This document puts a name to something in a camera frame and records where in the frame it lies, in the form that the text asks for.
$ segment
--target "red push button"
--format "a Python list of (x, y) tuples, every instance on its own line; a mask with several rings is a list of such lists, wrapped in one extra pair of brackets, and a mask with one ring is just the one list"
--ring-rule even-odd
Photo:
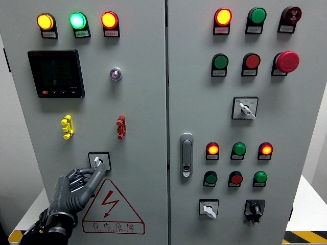
[(282, 52), (276, 59), (276, 67), (281, 72), (289, 73), (294, 71), (300, 63), (300, 57), (294, 51)]
[(289, 25), (296, 24), (302, 16), (302, 11), (299, 7), (287, 7), (282, 12), (282, 18), (284, 19), (284, 22)]

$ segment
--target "red indicator light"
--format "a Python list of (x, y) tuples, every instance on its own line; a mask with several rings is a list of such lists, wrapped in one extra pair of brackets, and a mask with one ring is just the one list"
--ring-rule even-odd
[(232, 19), (232, 13), (229, 9), (218, 9), (215, 15), (215, 21), (220, 26), (227, 26)]
[(299, 7), (288, 7), (282, 13), (284, 21), (289, 25), (296, 24), (302, 17), (302, 11)]
[(276, 59), (276, 67), (281, 72), (289, 73), (294, 71), (300, 63), (300, 57), (294, 51), (282, 52)]
[(259, 151), (263, 155), (270, 155), (273, 152), (273, 147), (270, 143), (262, 143), (259, 147)]
[(101, 16), (101, 23), (105, 28), (113, 29), (118, 25), (118, 17), (114, 12), (105, 12)]
[(260, 65), (260, 57), (258, 55), (250, 55), (246, 58), (245, 64), (250, 69), (254, 69)]
[(219, 146), (217, 143), (209, 143), (206, 147), (206, 151), (210, 154), (210, 155), (216, 155), (219, 153)]
[(243, 177), (240, 175), (235, 175), (231, 178), (231, 182), (235, 185), (241, 184), (243, 181)]

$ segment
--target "yellow terminal connector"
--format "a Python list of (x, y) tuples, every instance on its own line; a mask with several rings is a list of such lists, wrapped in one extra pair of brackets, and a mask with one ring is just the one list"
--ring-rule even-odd
[(74, 127), (73, 127), (73, 121), (72, 117), (70, 115), (67, 115), (64, 117), (63, 120), (61, 120), (60, 124), (63, 126), (62, 131), (66, 133), (63, 138), (65, 140), (70, 139), (70, 137), (74, 134)]

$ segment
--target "high voltage warning triangle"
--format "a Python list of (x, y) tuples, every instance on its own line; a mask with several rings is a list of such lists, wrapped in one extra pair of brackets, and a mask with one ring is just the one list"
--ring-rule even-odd
[(105, 179), (83, 220), (85, 233), (145, 234), (145, 224), (122, 192)]

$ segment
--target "gray metal panel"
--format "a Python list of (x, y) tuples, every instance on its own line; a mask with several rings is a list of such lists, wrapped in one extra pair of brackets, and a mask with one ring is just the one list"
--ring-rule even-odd
[[(86, 15), (91, 38), (74, 38), (68, 19), (75, 11)], [(118, 15), (119, 39), (103, 37), (105, 11)], [(41, 38), (36, 17), (43, 12), (55, 17), (58, 40)], [(89, 166), (88, 152), (110, 151), (106, 178), (145, 223), (145, 235), (86, 234), (85, 209), (70, 243), (167, 244), (165, 2), (2, 1), (0, 31), (48, 197), (59, 176)], [(71, 49), (79, 51), (85, 98), (39, 99), (27, 52)], [(118, 82), (109, 78), (113, 67), (123, 71)], [(65, 141), (60, 121), (67, 114), (75, 133)], [(122, 141), (116, 131), (120, 114), (127, 125)]]
[[(245, 35), (247, 14), (253, 7), (267, 11), (262, 35)], [(285, 7), (299, 6), (302, 18), (295, 33), (278, 34)], [(230, 8), (230, 35), (213, 37), (214, 14)], [(171, 241), (182, 244), (281, 244), (297, 184), (305, 162), (326, 84), (326, 1), (170, 1), (169, 99)], [(286, 77), (271, 77), (276, 54), (293, 50), (300, 65)], [(243, 57), (260, 55), (257, 77), (241, 77)], [(229, 59), (227, 77), (211, 78), (211, 61), (217, 53)], [(257, 119), (231, 120), (235, 96), (258, 96)], [(179, 174), (179, 137), (194, 135), (193, 175)], [(220, 146), (218, 161), (205, 160), (205, 147)], [(272, 160), (257, 161), (258, 147), (268, 141)], [(247, 146), (244, 161), (231, 161), (234, 143)], [(203, 187), (206, 171), (218, 176), (215, 188)], [(238, 170), (244, 181), (228, 188), (228, 176)], [(255, 172), (268, 175), (265, 188), (253, 188)], [(217, 220), (199, 216), (199, 199), (219, 199)], [(258, 227), (245, 220), (247, 199), (264, 199)]]

